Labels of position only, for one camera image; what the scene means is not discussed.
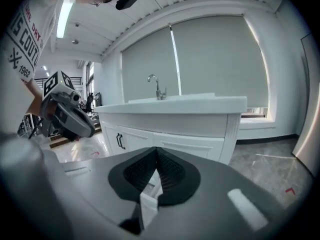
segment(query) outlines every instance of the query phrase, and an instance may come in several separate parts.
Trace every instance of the person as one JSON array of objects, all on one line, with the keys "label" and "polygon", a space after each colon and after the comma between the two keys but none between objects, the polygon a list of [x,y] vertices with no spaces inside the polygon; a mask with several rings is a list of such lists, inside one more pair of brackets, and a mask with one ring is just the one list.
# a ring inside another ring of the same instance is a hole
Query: person
[{"label": "person", "polygon": [[[75,0],[76,3],[101,3],[111,0]],[[40,116],[42,91],[34,80],[39,57],[47,44],[56,22],[58,0],[24,0],[0,42],[4,70],[14,70],[34,96],[26,113]],[[47,116],[53,115],[56,104],[50,103]]]}]

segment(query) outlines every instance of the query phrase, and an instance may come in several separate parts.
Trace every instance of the white t-shirt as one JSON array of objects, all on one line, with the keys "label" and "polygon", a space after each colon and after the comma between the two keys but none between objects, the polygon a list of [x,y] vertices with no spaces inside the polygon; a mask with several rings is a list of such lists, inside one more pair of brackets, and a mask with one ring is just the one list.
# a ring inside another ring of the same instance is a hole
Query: white t-shirt
[{"label": "white t-shirt", "polygon": [[[10,70],[15,70],[24,83],[34,78],[37,62],[55,25],[57,1],[23,1],[0,42],[0,52],[7,58]],[[7,63],[0,65],[1,70],[8,67]]]}]

